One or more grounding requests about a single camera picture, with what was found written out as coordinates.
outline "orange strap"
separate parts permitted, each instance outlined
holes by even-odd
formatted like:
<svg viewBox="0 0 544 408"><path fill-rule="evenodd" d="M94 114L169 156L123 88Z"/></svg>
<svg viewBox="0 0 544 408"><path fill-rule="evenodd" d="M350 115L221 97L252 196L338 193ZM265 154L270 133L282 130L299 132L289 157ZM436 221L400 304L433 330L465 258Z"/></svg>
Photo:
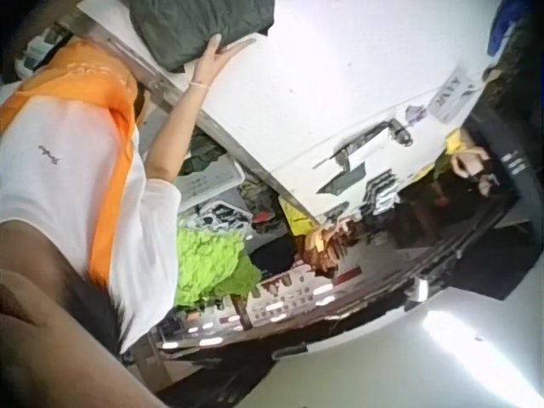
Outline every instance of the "orange strap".
<svg viewBox="0 0 544 408"><path fill-rule="evenodd" d="M99 210L89 263L89 276L101 286L110 279L111 258L122 195L133 160L133 103L137 83L128 68L98 46L84 41L62 48L53 60L2 105L3 133L32 96L77 99L108 108L121 138L121 149L110 185Z"/></svg>

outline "ceiling light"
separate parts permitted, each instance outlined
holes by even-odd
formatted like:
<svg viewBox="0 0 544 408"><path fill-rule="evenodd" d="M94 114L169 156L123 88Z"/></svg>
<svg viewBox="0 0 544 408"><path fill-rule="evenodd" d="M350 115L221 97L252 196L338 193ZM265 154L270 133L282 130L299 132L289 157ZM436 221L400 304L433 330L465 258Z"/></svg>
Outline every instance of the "ceiling light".
<svg viewBox="0 0 544 408"><path fill-rule="evenodd" d="M281 309L283 307L283 302L276 302L269 304L266 308L264 308L267 312L271 312L272 310Z"/></svg>
<svg viewBox="0 0 544 408"><path fill-rule="evenodd" d="M416 278L416 302L425 302L428 298L428 280Z"/></svg>
<svg viewBox="0 0 544 408"><path fill-rule="evenodd" d="M177 349L178 347L178 342L164 342L161 346L161 349Z"/></svg>
<svg viewBox="0 0 544 408"><path fill-rule="evenodd" d="M313 291L314 295L320 295L321 293L329 292L333 288L332 283L327 283L326 285L316 287Z"/></svg>
<svg viewBox="0 0 544 408"><path fill-rule="evenodd" d="M492 343L453 314L430 311L423 328L485 388L510 405L542 406L544 399Z"/></svg>
<svg viewBox="0 0 544 408"><path fill-rule="evenodd" d="M315 302L315 304L318 306L325 306L326 304L329 304L330 302L332 302L334 299L336 299L334 296L327 296L323 300L320 300L319 302Z"/></svg>
<svg viewBox="0 0 544 408"><path fill-rule="evenodd" d="M216 346L218 344L221 344L223 342L222 337L212 337L212 338L203 338L198 345L202 347L206 346Z"/></svg>
<svg viewBox="0 0 544 408"><path fill-rule="evenodd" d="M275 323L276 321L284 320L286 317L287 317L287 314L282 313L282 314L280 314L279 316L271 317L271 318L270 318L270 321L271 321L272 323Z"/></svg>

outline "hand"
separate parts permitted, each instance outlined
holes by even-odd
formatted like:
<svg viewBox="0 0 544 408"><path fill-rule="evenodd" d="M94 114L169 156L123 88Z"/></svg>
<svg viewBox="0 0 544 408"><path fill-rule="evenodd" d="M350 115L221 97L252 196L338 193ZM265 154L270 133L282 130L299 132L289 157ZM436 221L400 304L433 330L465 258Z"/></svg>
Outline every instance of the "hand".
<svg viewBox="0 0 544 408"><path fill-rule="evenodd" d="M209 87L212 85L213 81L227 65L227 62L230 61L232 57L237 55L242 49L248 47L249 45L255 43L254 39L249 39L231 48L219 49L219 44L221 43L221 34L216 34L212 37L210 42L207 45L206 51L199 59L195 75L193 76L193 82L200 83Z"/></svg>

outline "dark green cloth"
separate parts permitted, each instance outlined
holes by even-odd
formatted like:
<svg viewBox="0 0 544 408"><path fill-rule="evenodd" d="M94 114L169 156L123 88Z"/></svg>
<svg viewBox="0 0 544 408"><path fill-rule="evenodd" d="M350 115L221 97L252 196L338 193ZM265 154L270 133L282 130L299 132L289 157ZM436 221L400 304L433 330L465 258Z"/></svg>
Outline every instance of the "dark green cloth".
<svg viewBox="0 0 544 408"><path fill-rule="evenodd" d="M170 72L199 58L209 39L221 47L274 24L275 0L129 0L134 29Z"/></svg>
<svg viewBox="0 0 544 408"><path fill-rule="evenodd" d="M203 172L211 163L227 152L200 129L196 129L193 133L189 150L190 158L184 161L184 165L179 172L180 176Z"/></svg>

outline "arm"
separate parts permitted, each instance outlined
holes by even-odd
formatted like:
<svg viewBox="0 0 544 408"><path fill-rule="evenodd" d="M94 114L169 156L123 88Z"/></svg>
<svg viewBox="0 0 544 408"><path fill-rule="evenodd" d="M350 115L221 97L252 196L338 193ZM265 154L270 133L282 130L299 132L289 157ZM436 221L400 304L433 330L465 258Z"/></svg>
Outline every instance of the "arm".
<svg viewBox="0 0 544 408"><path fill-rule="evenodd" d="M173 183L178 177L189 149L198 112L210 86L227 62L254 42L255 40L246 40L228 50L218 51L221 36L219 34L213 36L196 66L189 89L173 108L167 124L150 147L145 160L145 173L148 179L161 179Z"/></svg>

